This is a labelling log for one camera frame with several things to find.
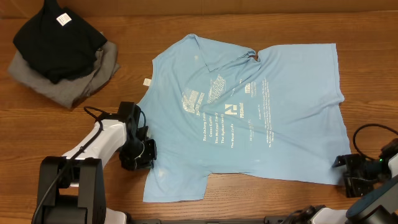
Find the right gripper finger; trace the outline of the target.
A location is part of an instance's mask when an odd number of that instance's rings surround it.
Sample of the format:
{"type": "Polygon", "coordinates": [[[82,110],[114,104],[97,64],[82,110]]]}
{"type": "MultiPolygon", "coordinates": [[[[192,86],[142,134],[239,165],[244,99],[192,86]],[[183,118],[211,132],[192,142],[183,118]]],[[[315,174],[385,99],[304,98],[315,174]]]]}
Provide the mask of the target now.
{"type": "Polygon", "coordinates": [[[367,180],[358,177],[344,177],[346,196],[348,198],[362,197],[374,190],[377,180],[367,180]]]}
{"type": "Polygon", "coordinates": [[[348,170],[354,170],[361,166],[361,156],[359,154],[347,154],[337,156],[332,168],[346,166],[348,170]]]}

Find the light blue printed t-shirt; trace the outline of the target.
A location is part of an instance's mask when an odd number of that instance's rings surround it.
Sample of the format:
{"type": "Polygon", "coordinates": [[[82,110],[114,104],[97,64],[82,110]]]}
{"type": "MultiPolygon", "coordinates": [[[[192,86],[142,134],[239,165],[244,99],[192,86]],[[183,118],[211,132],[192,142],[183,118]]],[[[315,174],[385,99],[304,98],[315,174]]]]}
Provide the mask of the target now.
{"type": "Polygon", "coordinates": [[[152,61],[145,202],[201,200],[211,174],[337,185],[350,152],[335,44],[260,51],[189,34],[152,61]]]}

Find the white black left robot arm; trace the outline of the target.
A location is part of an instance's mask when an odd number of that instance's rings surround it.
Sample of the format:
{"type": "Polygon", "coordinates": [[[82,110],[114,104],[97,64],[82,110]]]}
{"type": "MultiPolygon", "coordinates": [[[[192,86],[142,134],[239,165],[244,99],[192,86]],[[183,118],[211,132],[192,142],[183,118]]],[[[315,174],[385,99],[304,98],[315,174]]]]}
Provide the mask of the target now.
{"type": "Polygon", "coordinates": [[[106,205],[103,169],[115,152],[126,170],[151,169],[155,141],[144,113],[126,119],[102,114],[79,145],[40,164],[37,205],[32,223],[132,223],[130,214],[106,205]]]}

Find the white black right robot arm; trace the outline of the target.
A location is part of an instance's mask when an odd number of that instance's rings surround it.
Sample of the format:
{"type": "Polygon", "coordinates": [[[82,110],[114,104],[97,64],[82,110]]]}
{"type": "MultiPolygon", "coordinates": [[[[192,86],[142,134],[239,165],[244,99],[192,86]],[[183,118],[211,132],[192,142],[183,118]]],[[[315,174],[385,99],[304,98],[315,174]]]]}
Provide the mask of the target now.
{"type": "Polygon", "coordinates": [[[309,206],[278,223],[397,223],[397,139],[381,149],[378,160],[351,154],[338,156],[333,166],[346,166],[346,196],[359,200],[347,210],[309,206]]]}

